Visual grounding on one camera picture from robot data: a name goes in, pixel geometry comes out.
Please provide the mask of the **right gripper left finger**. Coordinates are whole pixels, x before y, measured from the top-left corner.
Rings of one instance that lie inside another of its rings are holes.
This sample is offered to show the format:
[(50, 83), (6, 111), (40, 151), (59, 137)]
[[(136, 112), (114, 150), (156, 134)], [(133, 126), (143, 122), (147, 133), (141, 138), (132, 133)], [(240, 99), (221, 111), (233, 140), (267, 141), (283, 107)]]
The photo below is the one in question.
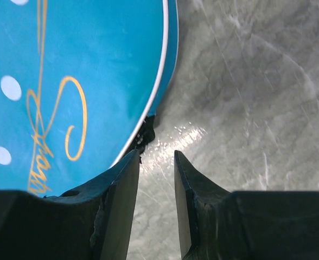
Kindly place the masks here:
[(125, 259), (140, 156), (60, 196), (0, 190), (0, 259)]

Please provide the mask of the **blue sport racket bag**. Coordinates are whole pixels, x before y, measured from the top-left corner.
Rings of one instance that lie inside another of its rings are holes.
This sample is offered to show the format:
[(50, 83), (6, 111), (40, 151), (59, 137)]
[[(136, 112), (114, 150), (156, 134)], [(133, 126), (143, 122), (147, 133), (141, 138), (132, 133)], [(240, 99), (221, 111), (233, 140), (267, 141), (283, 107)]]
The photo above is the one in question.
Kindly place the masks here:
[(0, 1), (0, 190), (57, 196), (116, 164), (177, 52), (176, 1)]

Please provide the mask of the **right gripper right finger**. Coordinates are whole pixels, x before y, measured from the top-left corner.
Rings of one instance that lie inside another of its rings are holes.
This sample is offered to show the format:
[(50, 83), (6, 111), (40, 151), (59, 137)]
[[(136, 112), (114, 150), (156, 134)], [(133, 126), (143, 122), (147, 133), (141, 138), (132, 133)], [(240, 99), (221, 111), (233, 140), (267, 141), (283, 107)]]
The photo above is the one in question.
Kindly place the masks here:
[(182, 259), (319, 259), (319, 191), (228, 192), (174, 153)]

